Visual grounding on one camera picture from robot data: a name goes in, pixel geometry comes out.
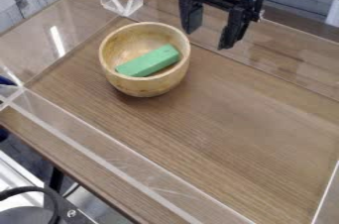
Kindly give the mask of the green rectangular block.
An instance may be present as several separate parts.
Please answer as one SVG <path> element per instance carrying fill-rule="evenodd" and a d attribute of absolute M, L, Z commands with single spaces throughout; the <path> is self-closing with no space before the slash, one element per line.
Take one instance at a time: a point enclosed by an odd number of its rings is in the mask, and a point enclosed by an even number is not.
<path fill-rule="evenodd" d="M 115 68 L 125 76 L 145 77 L 171 66 L 180 59 L 180 53 L 172 45 L 164 45 L 143 56 L 129 60 Z"/>

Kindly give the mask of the clear acrylic table barrier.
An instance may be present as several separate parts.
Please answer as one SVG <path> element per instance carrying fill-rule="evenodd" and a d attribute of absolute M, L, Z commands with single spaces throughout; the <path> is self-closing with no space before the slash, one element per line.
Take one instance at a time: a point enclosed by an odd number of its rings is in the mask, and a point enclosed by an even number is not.
<path fill-rule="evenodd" d="M 1 34 L 0 126 L 140 224 L 339 224 L 339 42 L 263 21 L 220 50 L 208 9 L 180 85 L 135 98 L 97 53 L 147 21 L 176 25 L 176 0 L 60 0 Z"/>

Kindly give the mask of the brown wooden bowl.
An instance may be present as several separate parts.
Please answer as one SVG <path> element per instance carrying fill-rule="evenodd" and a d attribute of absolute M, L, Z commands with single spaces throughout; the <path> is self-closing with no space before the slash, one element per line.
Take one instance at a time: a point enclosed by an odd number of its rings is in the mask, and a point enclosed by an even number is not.
<path fill-rule="evenodd" d="M 111 85 L 135 97 L 164 94 L 181 82 L 189 66 L 191 44 L 175 27 L 143 22 L 107 35 L 99 63 Z"/>

